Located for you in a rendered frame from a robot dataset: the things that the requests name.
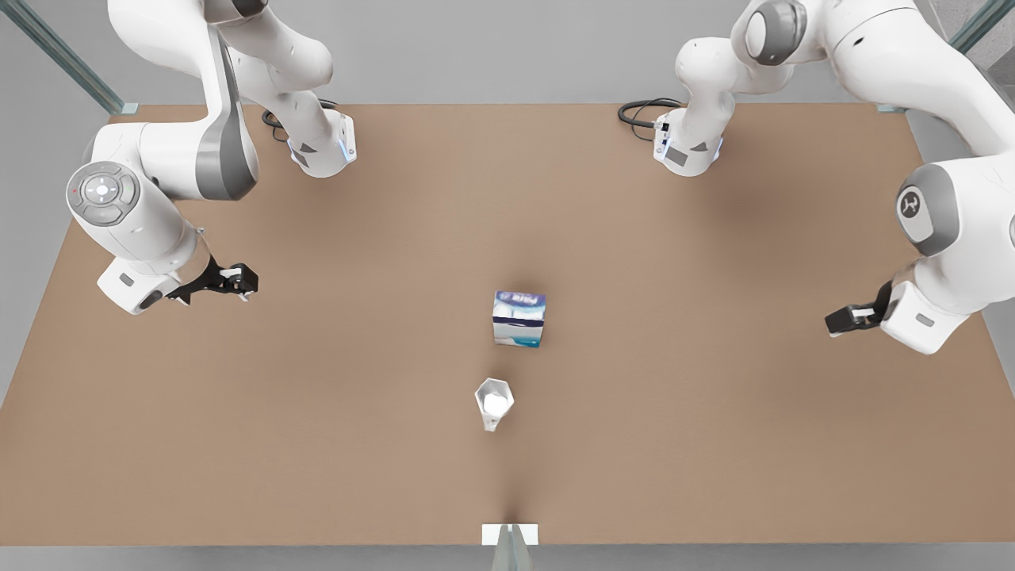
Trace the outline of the silver frame post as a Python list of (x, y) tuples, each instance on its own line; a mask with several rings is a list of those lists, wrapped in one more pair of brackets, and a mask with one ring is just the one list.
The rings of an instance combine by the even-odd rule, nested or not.
[(536, 523), (485, 523), (483, 546), (494, 546), (492, 571), (535, 571), (530, 546), (538, 545)]
[(1015, 0), (913, 0), (938, 35), (1015, 100)]
[(137, 102), (125, 102), (76, 51), (55, 32), (25, 0), (0, 0), (3, 12), (25, 35), (111, 116), (134, 115)]

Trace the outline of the blue and white printed box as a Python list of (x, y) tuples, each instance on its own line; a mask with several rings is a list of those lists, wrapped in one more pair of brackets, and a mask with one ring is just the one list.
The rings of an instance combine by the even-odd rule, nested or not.
[(497, 290), (492, 309), (494, 343), (500, 346), (540, 347), (546, 297)]

